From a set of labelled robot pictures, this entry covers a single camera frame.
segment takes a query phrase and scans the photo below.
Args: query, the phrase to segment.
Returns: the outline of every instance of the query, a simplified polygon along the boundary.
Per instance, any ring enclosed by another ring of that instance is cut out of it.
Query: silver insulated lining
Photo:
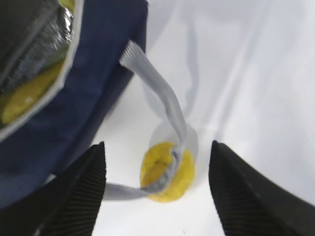
[[[65,57],[73,15],[57,0],[1,1],[0,15],[1,94]]]

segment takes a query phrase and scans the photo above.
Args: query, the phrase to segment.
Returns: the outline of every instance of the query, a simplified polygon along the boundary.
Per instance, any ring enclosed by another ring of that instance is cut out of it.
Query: white cloth backdrop
[[[151,0],[148,56],[184,110],[196,180],[169,204],[103,203],[94,236],[223,236],[213,139],[315,205],[315,1]],[[106,142],[107,180],[138,186],[144,153],[171,133],[134,77],[94,141]]]

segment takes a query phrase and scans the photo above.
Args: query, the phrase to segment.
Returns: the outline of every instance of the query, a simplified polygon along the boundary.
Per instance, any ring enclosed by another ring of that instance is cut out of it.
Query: yellow object
[[[0,96],[0,101],[3,100],[2,104],[0,102],[1,123],[11,123],[34,105],[58,77],[62,66],[63,61],[18,87],[12,94]]]
[[[72,13],[74,12],[75,0],[59,0],[59,4],[67,8]]]
[[[164,142],[149,149],[142,162],[140,182],[145,187],[155,182],[164,173],[172,161],[170,151],[173,143]],[[193,182],[195,166],[192,154],[185,150],[181,164],[169,186],[161,193],[152,194],[148,198],[157,202],[171,202],[179,199]]]

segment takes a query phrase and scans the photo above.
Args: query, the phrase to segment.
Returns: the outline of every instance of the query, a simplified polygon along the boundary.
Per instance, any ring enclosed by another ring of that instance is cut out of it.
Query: gray strap
[[[186,123],[177,97],[173,89],[149,62],[142,49],[136,43],[129,41],[119,62],[137,74],[160,98],[165,106],[167,118],[177,134],[178,142],[171,150],[172,163],[160,179],[144,188],[107,183],[103,197],[106,201],[131,200],[163,191],[170,184],[182,161],[187,139]]]

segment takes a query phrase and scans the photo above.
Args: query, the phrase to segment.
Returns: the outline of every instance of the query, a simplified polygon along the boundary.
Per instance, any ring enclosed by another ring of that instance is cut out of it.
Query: zipper
[[[73,18],[73,40],[70,44],[66,59],[64,61],[63,68],[58,78],[53,82],[48,91],[26,112],[19,116],[16,120],[0,129],[0,143],[8,136],[13,134],[22,125],[24,125],[30,118],[36,115],[42,108],[44,108],[64,87],[65,79],[68,75],[70,68],[72,67],[73,58],[77,50],[83,15],[84,0],[76,0],[74,18]]]

